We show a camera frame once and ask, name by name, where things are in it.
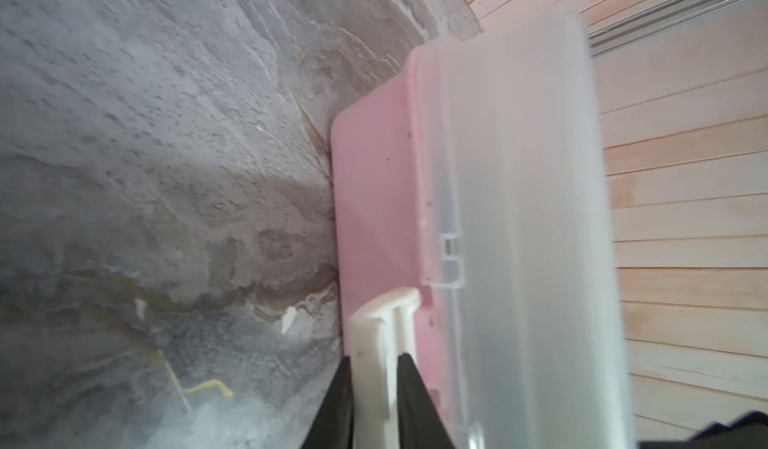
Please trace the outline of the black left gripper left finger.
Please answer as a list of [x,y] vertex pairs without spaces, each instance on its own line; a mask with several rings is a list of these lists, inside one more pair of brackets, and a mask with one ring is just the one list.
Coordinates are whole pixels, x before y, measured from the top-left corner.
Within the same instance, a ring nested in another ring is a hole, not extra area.
[[343,357],[331,380],[301,449],[352,449],[354,397],[349,356]]

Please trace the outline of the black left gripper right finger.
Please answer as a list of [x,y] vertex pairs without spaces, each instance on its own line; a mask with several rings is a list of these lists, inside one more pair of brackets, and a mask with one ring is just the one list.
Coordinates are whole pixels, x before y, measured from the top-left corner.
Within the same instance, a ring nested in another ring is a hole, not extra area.
[[401,449],[454,449],[412,356],[397,363],[397,412]]

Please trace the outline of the pink tool box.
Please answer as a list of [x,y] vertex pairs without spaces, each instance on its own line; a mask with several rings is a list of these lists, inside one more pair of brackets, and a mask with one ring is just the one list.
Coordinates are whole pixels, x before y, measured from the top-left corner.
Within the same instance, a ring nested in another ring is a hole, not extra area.
[[400,448],[403,353],[455,448],[635,446],[578,14],[414,49],[330,144],[356,447]]

